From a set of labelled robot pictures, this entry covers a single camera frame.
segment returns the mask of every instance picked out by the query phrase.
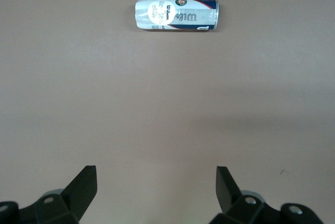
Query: table surface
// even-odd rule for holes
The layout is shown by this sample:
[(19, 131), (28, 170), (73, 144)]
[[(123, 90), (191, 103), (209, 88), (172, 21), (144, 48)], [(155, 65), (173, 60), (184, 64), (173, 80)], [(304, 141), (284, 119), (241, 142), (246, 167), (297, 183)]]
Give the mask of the table surface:
[(96, 165), (81, 224), (206, 224), (220, 165), (335, 223), (335, 0), (219, 0), (180, 33), (136, 1), (0, 0), (0, 200)]

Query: metal bolt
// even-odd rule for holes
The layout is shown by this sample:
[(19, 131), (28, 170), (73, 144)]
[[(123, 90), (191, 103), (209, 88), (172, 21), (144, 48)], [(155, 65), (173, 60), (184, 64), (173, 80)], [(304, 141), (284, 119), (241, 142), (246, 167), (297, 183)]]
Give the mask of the metal bolt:
[(289, 210), (290, 210), (292, 213), (297, 214), (297, 215), (302, 215), (302, 214), (303, 214), (303, 211), (302, 211), (299, 207), (294, 206), (294, 205), (289, 206)]
[(52, 198), (52, 197), (46, 198), (46, 199), (44, 200), (44, 203), (45, 203), (45, 204), (46, 204), (46, 203), (50, 203), (50, 202), (53, 202), (53, 198)]
[(8, 206), (4, 205), (4, 206), (0, 207), (0, 212), (6, 211), (7, 209), (8, 209)]
[(257, 201), (252, 198), (252, 197), (247, 197), (245, 198), (245, 201), (248, 203), (248, 204), (251, 204), (251, 205), (255, 205), (257, 203)]

